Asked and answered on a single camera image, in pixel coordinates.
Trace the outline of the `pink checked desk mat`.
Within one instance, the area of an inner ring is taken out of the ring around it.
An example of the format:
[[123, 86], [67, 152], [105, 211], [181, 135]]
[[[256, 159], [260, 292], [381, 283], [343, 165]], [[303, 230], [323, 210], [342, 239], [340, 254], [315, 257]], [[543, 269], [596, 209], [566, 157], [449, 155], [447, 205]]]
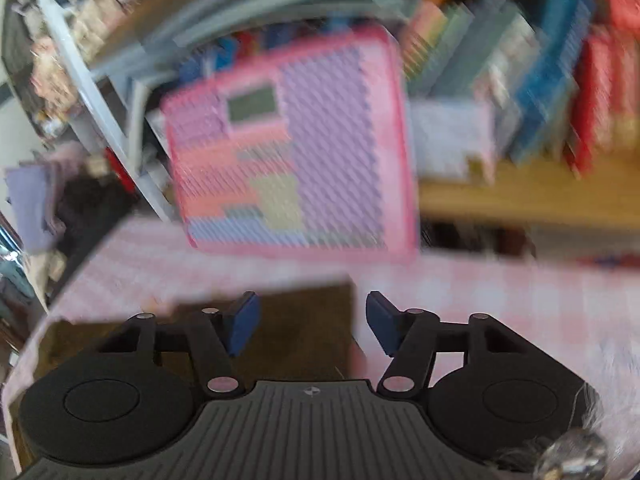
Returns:
[[[352, 374], [264, 379], [205, 403], [164, 448], [114, 464], [29, 451], [17, 404], [54, 323], [118, 323], [182, 304], [349, 282]], [[440, 318], [428, 387], [376, 392], [392, 362], [366, 319], [380, 292]], [[436, 255], [329, 263], [197, 252], [174, 224], [128, 219], [82, 266], [3, 391], [24, 479], [634, 479], [639, 474], [639, 278], [589, 266]]]

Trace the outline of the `lilac folded cloth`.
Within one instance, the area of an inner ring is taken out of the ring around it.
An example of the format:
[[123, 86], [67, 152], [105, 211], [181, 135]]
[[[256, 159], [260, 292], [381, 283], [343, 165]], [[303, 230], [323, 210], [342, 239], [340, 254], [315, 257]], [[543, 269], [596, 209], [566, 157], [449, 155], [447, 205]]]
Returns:
[[55, 160], [6, 170], [8, 199], [23, 249], [29, 254], [51, 250], [64, 234], [56, 204], [64, 190], [62, 166]]

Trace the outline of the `brown corduroy trousers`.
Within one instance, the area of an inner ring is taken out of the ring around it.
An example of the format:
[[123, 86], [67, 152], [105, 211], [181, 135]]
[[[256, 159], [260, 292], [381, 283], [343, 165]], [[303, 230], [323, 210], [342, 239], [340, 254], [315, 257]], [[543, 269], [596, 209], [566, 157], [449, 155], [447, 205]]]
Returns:
[[18, 430], [32, 454], [61, 462], [148, 455], [182, 436], [205, 403], [260, 380], [349, 377], [354, 302], [354, 286], [337, 282], [118, 323], [54, 323], [18, 401]]

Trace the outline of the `small card box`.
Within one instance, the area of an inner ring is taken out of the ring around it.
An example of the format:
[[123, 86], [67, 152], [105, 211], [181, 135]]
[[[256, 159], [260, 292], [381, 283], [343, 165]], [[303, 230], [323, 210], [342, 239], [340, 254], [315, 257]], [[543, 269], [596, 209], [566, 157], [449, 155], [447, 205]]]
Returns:
[[412, 99], [409, 125], [420, 178], [495, 182], [497, 151], [491, 103], [470, 98]]

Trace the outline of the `pink learning keyboard toy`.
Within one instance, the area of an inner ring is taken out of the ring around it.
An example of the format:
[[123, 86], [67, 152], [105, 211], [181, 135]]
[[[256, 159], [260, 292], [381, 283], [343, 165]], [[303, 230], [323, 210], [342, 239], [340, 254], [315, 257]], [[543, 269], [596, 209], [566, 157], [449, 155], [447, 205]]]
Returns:
[[294, 41], [168, 93], [160, 109], [193, 247], [366, 261], [418, 252], [404, 75], [383, 26]]

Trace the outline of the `white shelf post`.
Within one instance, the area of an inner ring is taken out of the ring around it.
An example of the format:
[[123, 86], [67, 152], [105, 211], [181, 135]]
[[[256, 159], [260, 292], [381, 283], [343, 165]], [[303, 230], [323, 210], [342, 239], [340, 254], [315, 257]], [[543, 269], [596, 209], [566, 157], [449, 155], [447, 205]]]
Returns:
[[131, 104], [125, 105], [117, 91], [113, 93], [114, 99], [105, 99], [99, 84], [106, 78], [88, 69], [72, 38], [63, 9], [54, 0], [37, 2], [67, 73], [100, 129], [104, 142], [154, 212], [164, 221], [177, 220], [176, 207], [163, 193], [163, 186], [170, 182], [168, 170], [156, 159], [142, 162], [142, 114]]

